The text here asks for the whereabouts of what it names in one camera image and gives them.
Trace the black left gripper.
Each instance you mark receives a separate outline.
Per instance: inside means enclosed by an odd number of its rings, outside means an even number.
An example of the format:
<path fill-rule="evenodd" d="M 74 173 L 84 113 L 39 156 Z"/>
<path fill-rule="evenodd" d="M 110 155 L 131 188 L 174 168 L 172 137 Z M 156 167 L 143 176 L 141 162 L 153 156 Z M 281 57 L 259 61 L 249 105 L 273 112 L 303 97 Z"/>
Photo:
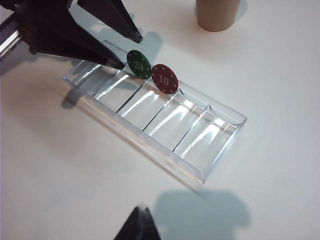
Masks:
<path fill-rule="evenodd" d="M 29 52 L 86 60 L 122 70 L 116 54 L 78 25 L 69 12 L 71 0 L 2 0 L 13 13 L 0 24 L 0 58 L 25 42 Z M 123 37 L 143 39 L 121 0 L 78 0 L 77 4 Z"/>

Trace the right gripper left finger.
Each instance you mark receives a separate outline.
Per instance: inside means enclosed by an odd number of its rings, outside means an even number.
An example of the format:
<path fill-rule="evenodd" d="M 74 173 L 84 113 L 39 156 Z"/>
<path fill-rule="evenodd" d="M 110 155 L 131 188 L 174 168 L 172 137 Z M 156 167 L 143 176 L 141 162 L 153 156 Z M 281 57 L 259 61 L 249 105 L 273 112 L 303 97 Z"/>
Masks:
<path fill-rule="evenodd" d="M 114 238 L 115 240 L 141 240 L 144 234 L 144 211 L 136 206 Z"/>

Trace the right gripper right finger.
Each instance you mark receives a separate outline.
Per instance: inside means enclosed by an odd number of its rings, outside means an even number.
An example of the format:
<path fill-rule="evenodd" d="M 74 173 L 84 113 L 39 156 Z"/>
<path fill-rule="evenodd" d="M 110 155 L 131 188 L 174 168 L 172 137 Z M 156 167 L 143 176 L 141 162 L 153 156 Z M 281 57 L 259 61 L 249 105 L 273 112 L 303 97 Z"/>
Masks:
<path fill-rule="evenodd" d="M 154 219 L 148 207 L 144 209 L 143 239 L 144 240 L 161 240 L 159 231 L 157 229 L 157 226 L 154 222 Z"/>

